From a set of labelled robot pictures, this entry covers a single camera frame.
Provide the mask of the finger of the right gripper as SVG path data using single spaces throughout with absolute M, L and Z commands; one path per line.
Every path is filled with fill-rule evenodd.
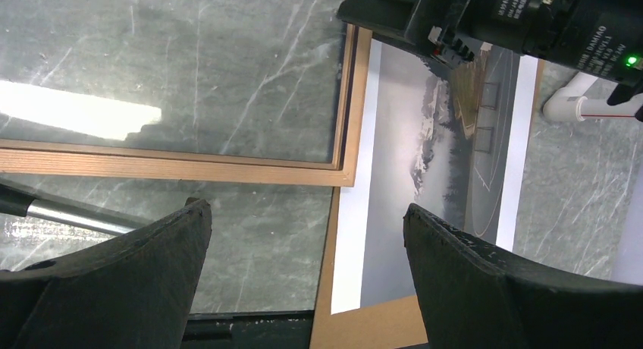
M 395 39 L 406 38 L 419 0 L 344 0 L 337 11 L 340 20 Z

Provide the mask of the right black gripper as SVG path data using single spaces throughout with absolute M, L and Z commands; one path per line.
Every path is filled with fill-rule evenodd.
M 625 86 L 642 83 L 642 0 L 415 0 L 445 39 L 478 39 Z

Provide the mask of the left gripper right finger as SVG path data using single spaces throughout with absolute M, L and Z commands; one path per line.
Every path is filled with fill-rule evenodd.
M 403 237 L 432 348 L 640 348 L 642 288 L 555 269 L 416 204 Z

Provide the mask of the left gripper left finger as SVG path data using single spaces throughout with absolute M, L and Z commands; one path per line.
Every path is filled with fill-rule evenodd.
M 178 348 L 212 235 L 197 200 L 135 231 L 1 273 L 3 348 Z

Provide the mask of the glossy photo white borders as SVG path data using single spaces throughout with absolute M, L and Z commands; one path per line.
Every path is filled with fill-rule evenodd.
M 455 71 L 375 41 L 352 187 L 339 194 L 330 311 L 412 296 L 415 203 L 512 250 L 541 63 L 496 46 Z

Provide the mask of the brown wooden picture frame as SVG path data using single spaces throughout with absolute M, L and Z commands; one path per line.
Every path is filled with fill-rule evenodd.
M 4 173 L 350 186 L 343 0 L 1 0 Z

